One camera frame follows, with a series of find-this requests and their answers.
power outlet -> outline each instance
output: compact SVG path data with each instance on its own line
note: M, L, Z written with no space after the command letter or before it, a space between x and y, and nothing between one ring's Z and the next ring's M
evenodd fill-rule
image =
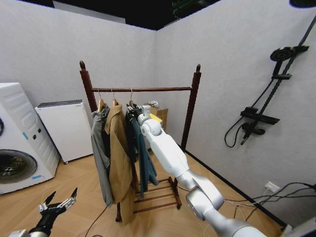
M272 193L275 193L280 189L277 185L271 183L270 181L266 183L265 187L269 189Z

blue label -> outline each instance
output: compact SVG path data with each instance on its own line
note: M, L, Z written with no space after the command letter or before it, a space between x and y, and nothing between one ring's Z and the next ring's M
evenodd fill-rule
M40 178L40 177L41 177L41 175L39 174L39 175L33 176L32 179L37 179L37 178Z
M25 139L26 139L26 140L28 140L28 139L29 139L29 137L26 135L26 133L25 133L25 132L23 132L23 135L24 135L24 137L25 137Z

washing machine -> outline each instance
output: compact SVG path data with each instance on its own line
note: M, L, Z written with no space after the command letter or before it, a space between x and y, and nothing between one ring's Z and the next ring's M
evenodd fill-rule
M20 83L0 83L0 194L53 178L59 159Z

wooden clothes rack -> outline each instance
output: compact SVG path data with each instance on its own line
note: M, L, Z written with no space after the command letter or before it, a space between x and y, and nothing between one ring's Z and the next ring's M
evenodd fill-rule
M160 87L160 88L95 88L95 87L92 87L89 72L86 70L85 64L83 61L80 61L80 67L81 67L81 71L80 71L81 79L83 82L85 93L86 93L87 98L88 98L91 112L97 110L97 103L96 103L96 100L94 97L94 92L131 92L131 91L144 92L144 91L183 91L183 90L189 90L190 91L190 98L189 98L189 102L188 102L186 121L184 124L182 141L181 141L181 149L183 150L183 152L185 151L187 141L188 141L190 126L191 126L193 111L194 111L194 107L195 107L195 103L196 103L196 99L197 99L197 94L198 94L198 85L199 85L199 81L201 78L200 64L197 65L197 70L193 75L192 85L190 87ZM135 172L136 168L135 168L135 163L132 160L131 160L131 166L132 166L132 173L134 176L134 175L136 175L136 172ZM156 196L156 197L143 198L143 199L136 200L135 202L143 202L143 201L153 200L156 198L162 198L162 197L167 197L167 196L174 196L175 202L170 202L170 203L166 203L166 204L162 204L162 205L158 205L158 206L152 206L149 208L135 210L134 213L148 211L148 210L152 210L152 209L156 209L156 208L160 208L160 207L164 207L164 206L169 206L169 205L175 205L175 204L177 205L177 208L180 209L182 203L181 203L179 193L178 193L178 188L177 188L178 181L177 181L177 179L175 178L173 181L172 178L169 177L168 179L158 180L158 183L160 184L163 181L168 181L170 186L158 187L158 188L147 190L146 192L151 192L154 190L160 190L160 189L165 189L165 188L171 187L173 193L166 194L166 195L160 195L160 196ZM120 203L117 204L117 209L118 209L118 211L117 211L116 221L118 222L118 221L121 221Z

wooden floor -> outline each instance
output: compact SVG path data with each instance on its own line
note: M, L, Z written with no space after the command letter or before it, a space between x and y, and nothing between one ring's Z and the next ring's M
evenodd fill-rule
M187 157L191 170L208 177L224 198L244 199L193 158ZM157 178L167 178L169 175L163 170L154 155L153 161L158 172ZM78 187L77 202L66 213L57 218L51 236L84 237L92 222L105 208L93 156L74 160L67 165L61 162L55 178L16 192L0 195L0 236L8 237L13 230L31 229L40 219L38 204L55 190L57 193L52 203L63 201L71 195L76 187ZM171 192L171 189L163 189L149 192L145 197ZM132 223L127 226L115 222L116 205L113 205L93 225L88 237L97 234L104 237L201 237L207 223L198 220L188 209L185 201L187 191L179 189L179 193L183 204L180 210L177 210L176 206L173 205L137 213ZM171 201L174 201L174 197L169 196L158 201L156 199L141 202L136 207L145 208ZM244 215L248 215L251 211L249 207L241 207L240 209ZM225 202L219 211L232 218L234 210L232 205ZM241 214L237 212L236 218L242 219ZM260 210L251 216L249 222L268 237L280 235L279 225ZM207 227L205 237L215 236L213 229Z

